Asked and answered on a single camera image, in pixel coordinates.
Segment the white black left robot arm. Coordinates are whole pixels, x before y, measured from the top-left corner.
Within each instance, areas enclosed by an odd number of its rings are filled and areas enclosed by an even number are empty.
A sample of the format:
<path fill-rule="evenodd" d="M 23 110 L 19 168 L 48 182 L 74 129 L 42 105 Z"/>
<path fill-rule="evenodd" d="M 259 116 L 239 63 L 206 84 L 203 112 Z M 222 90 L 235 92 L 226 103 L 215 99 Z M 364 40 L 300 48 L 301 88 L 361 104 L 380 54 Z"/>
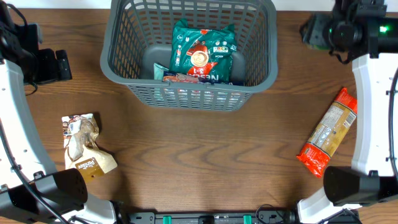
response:
<path fill-rule="evenodd" d="M 77 169 L 57 170 L 24 87 L 72 79 L 64 50 L 39 49 L 37 24 L 16 24 L 1 3 L 1 216 L 21 223 L 121 223 L 119 208 L 88 193 Z"/>

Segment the green lidded small jar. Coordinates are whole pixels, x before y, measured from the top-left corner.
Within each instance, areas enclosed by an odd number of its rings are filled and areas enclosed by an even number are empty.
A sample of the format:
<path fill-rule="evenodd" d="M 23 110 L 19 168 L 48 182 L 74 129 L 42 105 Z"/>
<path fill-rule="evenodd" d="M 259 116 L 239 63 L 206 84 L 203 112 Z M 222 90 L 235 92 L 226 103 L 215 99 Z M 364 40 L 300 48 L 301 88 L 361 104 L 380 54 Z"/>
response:
<path fill-rule="evenodd" d="M 322 45 L 307 44 L 307 47 L 312 50 L 328 50 L 328 47 Z"/>

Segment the small teal wipes packet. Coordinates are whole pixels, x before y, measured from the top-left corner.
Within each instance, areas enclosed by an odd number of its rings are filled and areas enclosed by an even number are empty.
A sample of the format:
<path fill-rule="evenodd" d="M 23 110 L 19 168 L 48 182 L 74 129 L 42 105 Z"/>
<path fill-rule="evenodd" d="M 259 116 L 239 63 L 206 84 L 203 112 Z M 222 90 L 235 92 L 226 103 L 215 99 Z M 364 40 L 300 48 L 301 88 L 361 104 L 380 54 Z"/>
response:
<path fill-rule="evenodd" d="M 168 72 L 168 68 L 154 63 L 154 80 L 163 80 L 164 72 Z"/>

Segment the orange snack packet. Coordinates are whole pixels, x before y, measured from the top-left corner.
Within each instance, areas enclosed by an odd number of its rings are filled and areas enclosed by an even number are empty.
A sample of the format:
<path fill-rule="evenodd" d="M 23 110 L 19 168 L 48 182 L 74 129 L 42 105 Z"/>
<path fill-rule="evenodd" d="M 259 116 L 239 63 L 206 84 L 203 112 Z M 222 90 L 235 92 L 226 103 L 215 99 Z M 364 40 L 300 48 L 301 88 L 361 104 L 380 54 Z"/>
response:
<path fill-rule="evenodd" d="M 357 99 L 342 88 L 296 158 L 321 178 L 338 146 L 357 118 Z"/>

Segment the white brown bread bag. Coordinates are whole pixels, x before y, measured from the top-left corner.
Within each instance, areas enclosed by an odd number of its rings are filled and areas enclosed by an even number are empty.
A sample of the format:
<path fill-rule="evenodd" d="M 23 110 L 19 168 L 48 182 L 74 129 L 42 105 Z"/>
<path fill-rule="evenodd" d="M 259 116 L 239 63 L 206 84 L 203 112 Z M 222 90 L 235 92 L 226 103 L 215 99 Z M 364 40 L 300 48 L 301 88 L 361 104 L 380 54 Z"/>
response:
<path fill-rule="evenodd" d="M 65 168 L 76 168 L 86 182 L 117 168 L 114 157 L 99 149 L 100 129 L 92 113 L 62 117 Z"/>

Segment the green Nescafe coffee bag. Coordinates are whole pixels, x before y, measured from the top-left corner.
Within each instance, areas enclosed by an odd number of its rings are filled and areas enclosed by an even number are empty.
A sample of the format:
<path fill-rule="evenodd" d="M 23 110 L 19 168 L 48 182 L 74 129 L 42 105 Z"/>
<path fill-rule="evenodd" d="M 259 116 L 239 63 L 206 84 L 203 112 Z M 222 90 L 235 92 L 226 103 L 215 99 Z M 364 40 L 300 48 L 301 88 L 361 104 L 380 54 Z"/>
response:
<path fill-rule="evenodd" d="M 196 29 L 185 19 L 175 23 L 169 70 L 197 78 L 228 82 L 237 51 L 234 25 L 221 30 Z"/>

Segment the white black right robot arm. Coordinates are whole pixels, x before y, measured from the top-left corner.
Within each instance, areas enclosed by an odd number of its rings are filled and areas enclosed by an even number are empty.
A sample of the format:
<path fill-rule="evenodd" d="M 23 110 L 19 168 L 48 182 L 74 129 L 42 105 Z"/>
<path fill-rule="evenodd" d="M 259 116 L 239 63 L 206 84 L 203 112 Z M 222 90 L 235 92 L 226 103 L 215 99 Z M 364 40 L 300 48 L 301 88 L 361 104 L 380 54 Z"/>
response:
<path fill-rule="evenodd" d="M 351 64 L 357 95 L 340 90 L 298 159 L 322 187 L 288 223 L 359 223 L 357 209 L 397 198 L 397 19 L 383 1 L 335 2 L 300 28 L 305 44 Z"/>

